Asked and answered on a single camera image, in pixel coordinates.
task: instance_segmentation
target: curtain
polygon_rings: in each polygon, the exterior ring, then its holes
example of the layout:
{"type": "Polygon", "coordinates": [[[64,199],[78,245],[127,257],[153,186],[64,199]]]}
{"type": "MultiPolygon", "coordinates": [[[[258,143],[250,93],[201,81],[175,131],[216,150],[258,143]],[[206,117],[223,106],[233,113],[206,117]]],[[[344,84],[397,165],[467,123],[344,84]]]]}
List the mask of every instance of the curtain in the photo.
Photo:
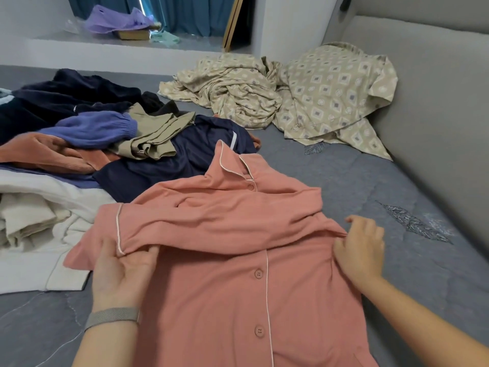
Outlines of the curtain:
{"type": "Polygon", "coordinates": [[[132,8],[141,9],[139,0],[68,0],[75,17],[87,19],[95,5],[129,14],[132,8]]]}
{"type": "Polygon", "coordinates": [[[146,0],[146,2],[155,20],[161,22],[168,32],[224,36],[234,0],[146,0]]]}

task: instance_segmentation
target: watch strap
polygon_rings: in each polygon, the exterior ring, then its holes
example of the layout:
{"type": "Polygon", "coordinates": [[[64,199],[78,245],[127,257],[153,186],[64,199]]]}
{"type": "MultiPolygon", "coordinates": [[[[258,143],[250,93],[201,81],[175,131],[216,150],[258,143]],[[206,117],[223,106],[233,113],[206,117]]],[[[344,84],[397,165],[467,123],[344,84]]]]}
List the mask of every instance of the watch strap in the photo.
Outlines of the watch strap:
{"type": "Polygon", "coordinates": [[[134,321],[139,324],[140,313],[138,308],[110,308],[100,312],[91,313],[85,325],[85,331],[90,327],[102,323],[117,321],[134,321]]]}

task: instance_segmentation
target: hand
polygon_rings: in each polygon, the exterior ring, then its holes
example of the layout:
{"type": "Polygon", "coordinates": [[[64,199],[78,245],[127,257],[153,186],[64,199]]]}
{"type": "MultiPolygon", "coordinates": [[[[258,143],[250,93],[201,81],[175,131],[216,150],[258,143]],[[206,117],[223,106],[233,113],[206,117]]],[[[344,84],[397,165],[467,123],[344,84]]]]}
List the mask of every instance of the hand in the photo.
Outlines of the hand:
{"type": "Polygon", "coordinates": [[[140,308],[155,271],[159,246],[118,258],[115,241],[104,238],[93,270],[93,312],[108,308],[140,308]]]}
{"type": "Polygon", "coordinates": [[[351,215],[346,221],[351,222],[350,231],[334,241],[333,252],[341,270],[364,293],[369,283],[382,277],[384,228],[362,216],[351,215]]]}

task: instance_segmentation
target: gray bedspread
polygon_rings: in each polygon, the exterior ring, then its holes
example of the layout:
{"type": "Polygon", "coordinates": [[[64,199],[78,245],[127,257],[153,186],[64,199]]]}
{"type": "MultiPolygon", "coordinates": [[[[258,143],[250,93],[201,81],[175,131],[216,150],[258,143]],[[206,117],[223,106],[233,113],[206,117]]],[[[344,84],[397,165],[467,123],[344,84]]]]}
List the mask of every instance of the gray bedspread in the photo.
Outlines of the gray bedspread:
{"type": "MultiPolygon", "coordinates": [[[[0,87],[48,80],[54,70],[0,67],[0,87]]],[[[98,73],[142,90],[157,91],[166,76],[98,73]]],[[[181,110],[210,114],[193,104],[181,110]]],[[[359,214],[385,227],[385,277],[456,327],[489,345],[489,263],[449,219],[388,160],[345,145],[305,149],[273,126],[256,130],[260,154],[276,170],[322,188],[323,211],[345,228],[359,214]]],[[[91,307],[91,280],[80,292],[0,296],[0,367],[69,367],[91,307]]],[[[380,367],[422,364],[382,315],[364,301],[370,349],[380,367]]]]}

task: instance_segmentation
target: purple plastic bag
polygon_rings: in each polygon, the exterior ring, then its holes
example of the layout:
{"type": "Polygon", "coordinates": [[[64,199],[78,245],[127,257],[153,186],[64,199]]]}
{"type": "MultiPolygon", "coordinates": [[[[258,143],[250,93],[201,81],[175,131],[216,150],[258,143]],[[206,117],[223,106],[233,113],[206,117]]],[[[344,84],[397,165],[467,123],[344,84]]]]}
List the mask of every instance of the purple plastic bag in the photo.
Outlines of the purple plastic bag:
{"type": "Polygon", "coordinates": [[[136,8],[132,9],[131,14],[123,14],[101,5],[95,5],[85,21],[85,28],[94,33],[110,33],[112,31],[143,29],[153,25],[153,23],[152,19],[136,8]]]}

